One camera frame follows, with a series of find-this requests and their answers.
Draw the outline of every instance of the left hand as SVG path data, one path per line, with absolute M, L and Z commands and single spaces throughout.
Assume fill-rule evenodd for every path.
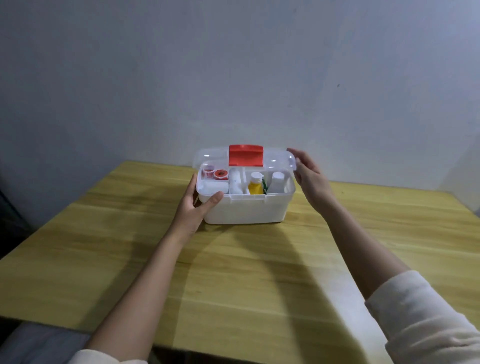
M 178 235 L 182 239 L 182 243 L 186 244 L 192 235 L 197 231 L 202 223 L 205 215 L 214 208 L 223 198 L 223 192 L 218 191 L 208 199 L 204 204 L 198 207 L 193 203 L 198 196 L 195 186 L 197 184 L 197 173 L 192 176 L 190 183 L 177 207 L 175 217 L 168 229 L 170 233 Z

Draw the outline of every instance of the red latch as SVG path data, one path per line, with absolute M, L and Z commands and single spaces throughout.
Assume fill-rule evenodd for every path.
M 230 146 L 228 154 L 229 166 L 263 167 L 264 147 L 239 144 Z

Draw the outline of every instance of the cream sweater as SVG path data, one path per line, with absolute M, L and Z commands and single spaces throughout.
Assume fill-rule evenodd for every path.
M 480 333 L 413 270 L 382 284 L 365 302 L 387 337 L 395 364 L 480 363 Z M 70 364 L 119 364 L 102 352 L 80 350 Z M 122 363 L 146 364 L 143 360 Z

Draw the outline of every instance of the wood grain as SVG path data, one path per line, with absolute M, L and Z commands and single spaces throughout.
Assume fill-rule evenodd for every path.
M 0 315 L 92 331 L 166 231 L 192 169 L 125 162 L 0 261 Z M 480 326 L 480 220 L 451 195 L 332 183 L 361 224 Z M 204 225 L 156 343 L 263 363 L 391 363 L 323 219 Z

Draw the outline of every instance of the plastic storage box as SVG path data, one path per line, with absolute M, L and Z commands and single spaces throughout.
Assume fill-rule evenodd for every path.
M 293 171 L 297 168 L 290 152 L 251 145 L 201 149 L 195 154 L 193 167 L 199 171 L 200 201 L 206 202 L 216 191 L 225 193 L 205 216 L 208 224 L 259 224 L 285 218 L 295 192 Z M 249 193 L 252 172 L 263 174 L 266 194 Z M 274 172 L 285 176 L 284 193 L 268 193 Z

